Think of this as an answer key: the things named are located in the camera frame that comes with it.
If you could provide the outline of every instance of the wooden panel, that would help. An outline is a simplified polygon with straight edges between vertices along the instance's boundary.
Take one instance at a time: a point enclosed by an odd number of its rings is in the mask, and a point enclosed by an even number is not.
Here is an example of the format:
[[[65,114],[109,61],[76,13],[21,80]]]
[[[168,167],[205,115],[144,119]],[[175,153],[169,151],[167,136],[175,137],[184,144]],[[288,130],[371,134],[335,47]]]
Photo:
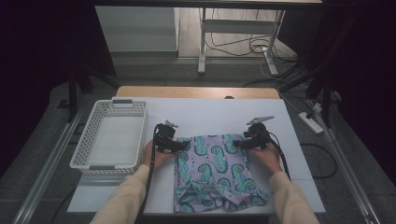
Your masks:
[[[272,88],[123,86],[117,91],[117,96],[209,99],[232,96],[235,99],[279,99],[277,91]]]

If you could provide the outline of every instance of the table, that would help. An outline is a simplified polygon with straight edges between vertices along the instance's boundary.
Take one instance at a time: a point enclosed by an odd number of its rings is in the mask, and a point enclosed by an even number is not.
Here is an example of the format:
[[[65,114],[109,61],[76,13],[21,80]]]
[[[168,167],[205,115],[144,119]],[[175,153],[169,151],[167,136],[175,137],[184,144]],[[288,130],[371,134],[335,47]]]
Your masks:
[[[179,125],[177,136],[195,136],[217,133],[242,133],[246,123],[253,116],[275,115],[265,125],[277,135],[285,152],[290,176],[299,185],[308,198],[314,211],[324,213],[324,207],[318,195],[316,185],[299,148],[297,136],[290,122],[289,114],[283,100],[274,89],[254,88],[194,88],[194,87],[121,87],[118,97],[132,97],[135,101],[148,104],[148,132],[146,143],[150,140],[155,124],[169,119]],[[250,157],[249,167],[259,189],[272,191],[268,185],[270,175],[262,166]],[[167,161],[152,178],[150,194],[145,214],[161,216],[180,216],[173,213],[174,161]],[[69,212],[96,212],[114,189],[122,182],[123,176],[89,176],[82,175]],[[237,212],[218,209],[192,216],[243,216],[273,215],[275,209],[272,201],[265,206],[251,207]]]

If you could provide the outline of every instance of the metal frame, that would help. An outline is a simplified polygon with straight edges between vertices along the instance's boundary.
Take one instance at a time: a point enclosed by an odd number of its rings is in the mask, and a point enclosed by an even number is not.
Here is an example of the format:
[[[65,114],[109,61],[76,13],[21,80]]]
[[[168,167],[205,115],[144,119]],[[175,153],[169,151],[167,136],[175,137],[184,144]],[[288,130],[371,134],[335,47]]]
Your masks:
[[[205,74],[205,34],[254,34],[254,35],[271,35],[267,50],[264,52],[272,76],[277,76],[278,72],[274,64],[272,48],[274,46],[277,32],[283,18],[284,11],[279,10],[276,14],[275,21],[237,21],[237,20],[213,20],[206,19],[206,8],[203,8],[203,17],[201,22],[201,46],[198,59],[198,75]]]
[[[349,186],[350,192],[352,193],[355,201],[363,214],[364,220],[367,224],[379,224],[381,223],[379,220],[376,211],[370,202],[366,192],[363,189],[363,186],[359,182],[358,178],[355,176],[355,173],[350,167],[349,162],[347,161],[347,157],[344,155],[343,149],[341,149],[338,142],[335,140],[335,135],[332,130],[328,129],[320,114],[315,113],[315,118],[317,119],[319,125],[323,128],[323,131],[329,141],[330,146],[332,146],[332,150],[334,152],[334,157],[337,161],[337,164],[343,173],[344,179]]]
[[[64,131],[56,143],[54,149],[50,153],[46,163],[40,171],[35,183],[30,188],[28,195],[26,196],[20,210],[14,218],[12,223],[29,223],[30,219],[35,212],[35,209],[40,202],[41,197],[44,194],[44,191],[47,188],[50,179],[52,178],[53,173],[55,172],[56,167],[58,166],[59,160],[64,154],[64,149],[67,147],[67,144],[73,135],[73,131],[76,129],[79,120],[81,119],[83,113],[88,110],[88,104],[86,104],[88,96],[85,94],[81,97],[80,104],[83,106],[71,122],[67,123]]]

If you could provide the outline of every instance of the metal rod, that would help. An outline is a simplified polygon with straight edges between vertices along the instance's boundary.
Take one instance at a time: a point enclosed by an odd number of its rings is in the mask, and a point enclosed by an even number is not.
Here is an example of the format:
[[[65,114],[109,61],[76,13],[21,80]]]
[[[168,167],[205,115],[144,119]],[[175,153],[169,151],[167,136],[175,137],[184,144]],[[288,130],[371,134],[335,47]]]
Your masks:
[[[203,76],[205,74],[205,33],[206,33],[206,8],[202,8],[202,22],[201,22],[201,47],[199,51],[198,59],[198,75]]]
[[[275,43],[275,40],[276,40],[276,35],[277,35],[277,32],[279,31],[280,22],[282,21],[284,12],[285,12],[284,10],[279,10],[277,12],[277,14],[276,14],[276,20],[275,20],[275,23],[274,23],[274,28],[273,28],[273,31],[271,33],[270,41],[268,42],[267,51],[265,51],[265,53],[266,53],[265,56],[266,57],[271,57],[272,56],[271,55],[272,48],[274,47],[274,43]]]
[[[35,183],[30,188],[28,195],[26,196],[18,214],[15,216],[14,221],[12,223],[29,223],[30,219],[35,212],[35,209],[38,206],[38,203],[41,200],[41,197],[44,194],[44,191],[47,188],[50,179],[52,178],[53,173],[55,172],[56,167],[58,166],[59,160],[64,154],[64,149],[67,147],[67,144],[73,135],[73,131],[80,118],[82,117],[83,112],[87,109],[88,104],[86,104],[88,96],[82,94],[81,96],[81,105],[83,108],[78,110],[77,114],[73,118],[73,120],[69,123],[66,123],[64,131],[58,142],[56,143],[54,149],[49,154],[49,157],[44,164],[43,168],[40,171]]]
[[[370,202],[370,199],[367,197],[367,194],[361,186],[361,183],[359,182],[358,178],[355,176],[355,173],[350,167],[343,150],[341,149],[338,142],[335,140],[335,136],[332,133],[332,130],[326,127],[323,119],[318,113],[315,113],[315,117],[319,125],[323,128],[323,131],[325,132],[329,143],[332,143],[331,146],[334,152],[334,157],[337,160],[340,170],[343,173],[344,179],[349,186],[349,189],[353,197],[355,198],[355,201],[358,204],[358,207],[361,210],[361,213],[363,214],[366,223],[380,224],[381,222],[379,221],[378,215],[376,214],[373,205]]]

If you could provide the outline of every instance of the patterned cloth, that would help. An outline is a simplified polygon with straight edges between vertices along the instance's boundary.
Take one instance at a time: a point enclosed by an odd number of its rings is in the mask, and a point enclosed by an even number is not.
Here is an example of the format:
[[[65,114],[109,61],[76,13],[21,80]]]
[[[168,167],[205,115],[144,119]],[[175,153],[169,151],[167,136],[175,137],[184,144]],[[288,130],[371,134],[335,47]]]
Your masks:
[[[204,212],[225,207],[241,210],[264,205],[268,195],[256,189],[247,153],[233,144],[243,135],[178,138],[190,141],[175,164],[175,212]]]

